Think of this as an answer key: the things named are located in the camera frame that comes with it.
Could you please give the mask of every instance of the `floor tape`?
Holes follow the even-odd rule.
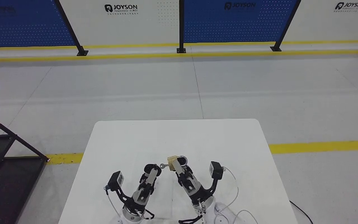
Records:
[[[317,40],[317,41],[283,41],[282,44],[357,44],[358,40]],[[222,43],[184,43],[184,47],[191,46],[223,46],[223,45],[274,45],[275,42],[222,42]],[[96,48],[157,48],[178,47],[179,43],[163,44],[117,44],[117,45],[85,45],[85,49]],[[26,46],[1,47],[0,50],[76,50],[75,46]]]
[[[200,57],[251,57],[251,56],[285,56],[285,55],[334,55],[358,54],[358,50],[287,50],[283,52],[195,52],[186,54],[102,54],[88,56],[48,56],[48,57],[14,57],[0,58],[0,62],[43,62],[59,60],[101,60],[101,59],[139,59],[139,58],[200,58]]]
[[[310,142],[292,144],[270,144],[272,154],[305,153],[305,152],[332,152],[332,151],[357,151],[358,141],[347,142]],[[52,154],[48,165],[79,164],[83,153]]]

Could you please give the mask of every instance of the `key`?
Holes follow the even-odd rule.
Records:
[[[159,167],[163,170],[165,167],[169,166],[169,164],[160,164]]]

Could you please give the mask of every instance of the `white wall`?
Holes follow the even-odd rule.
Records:
[[[358,7],[351,12],[342,12],[349,11],[344,8],[335,12],[337,3],[343,1],[302,0],[285,41],[358,40]]]
[[[82,45],[179,41],[178,0],[60,0]],[[135,4],[137,15],[108,15],[106,4]]]
[[[358,8],[335,12],[339,1],[302,0],[285,41],[358,40]],[[178,0],[121,0],[120,3],[61,0],[61,3],[82,45],[178,42]],[[135,4],[138,14],[108,15],[106,4]]]

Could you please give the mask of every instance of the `white table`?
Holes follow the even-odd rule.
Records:
[[[205,188],[211,186],[210,161],[229,168],[238,180],[239,197],[231,206],[247,209],[259,224],[297,224],[260,124],[254,119],[145,120],[98,122],[64,207],[60,224],[108,224],[117,219],[103,190],[113,172],[124,174],[123,190],[131,196],[143,168],[184,155]],[[224,173],[214,196],[228,204],[236,195],[230,173]],[[110,192],[117,210],[123,204]],[[146,209],[160,220],[142,223],[177,223],[195,218],[191,201],[168,168],[156,181]],[[240,219],[254,220],[245,213]]]

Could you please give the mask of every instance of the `blue panel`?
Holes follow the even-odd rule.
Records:
[[[184,43],[277,41],[296,0],[185,0]]]
[[[0,0],[0,46],[74,45],[53,0]]]

